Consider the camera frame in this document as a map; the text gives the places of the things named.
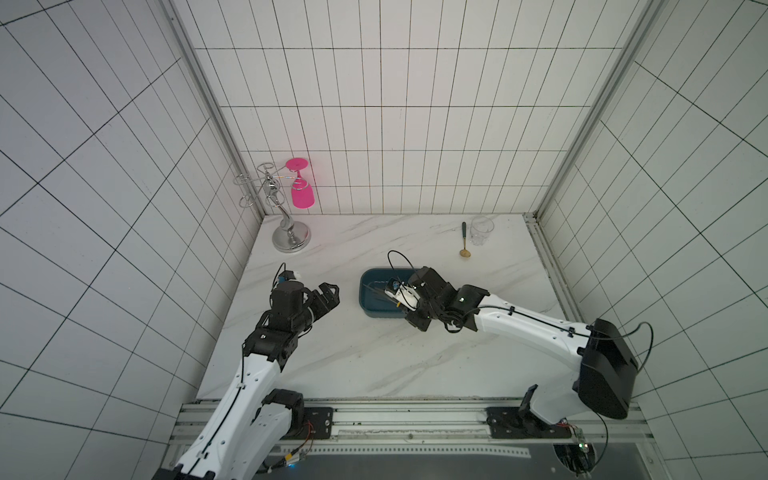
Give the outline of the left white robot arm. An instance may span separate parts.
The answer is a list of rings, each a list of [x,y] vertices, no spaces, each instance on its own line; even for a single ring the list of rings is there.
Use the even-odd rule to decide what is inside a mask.
[[[202,431],[155,479],[252,479],[275,445],[305,429],[304,399],[275,383],[300,337],[340,303],[339,287],[295,279],[270,292],[270,308],[244,340],[234,378]]]

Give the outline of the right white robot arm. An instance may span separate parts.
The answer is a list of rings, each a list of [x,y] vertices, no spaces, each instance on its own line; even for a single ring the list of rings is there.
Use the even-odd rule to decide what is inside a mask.
[[[456,289],[430,267],[414,271],[406,281],[389,281],[385,294],[420,331],[438,321],[450,333],[507,337],[564,365],[559,376],[528,388],[521,404],[525,417],[546,425],[587,411],[627,418],[640,364],[613,323],[554,319],[477,286]]]

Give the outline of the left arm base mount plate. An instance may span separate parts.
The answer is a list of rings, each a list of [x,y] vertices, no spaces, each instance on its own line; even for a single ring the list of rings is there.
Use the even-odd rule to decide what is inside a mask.
[[[331,437],[335,410],[332,407],[303,407],[291,413],[291,424],[283,440],[327,440]]]

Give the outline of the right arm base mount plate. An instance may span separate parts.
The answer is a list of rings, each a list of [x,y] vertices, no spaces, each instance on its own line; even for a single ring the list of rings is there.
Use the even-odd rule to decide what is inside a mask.
[[[529,412],[520,413],[518,407],[488,407],[485,413],[493,439],[559,440],[572,436],[567,427],[545,424]]]

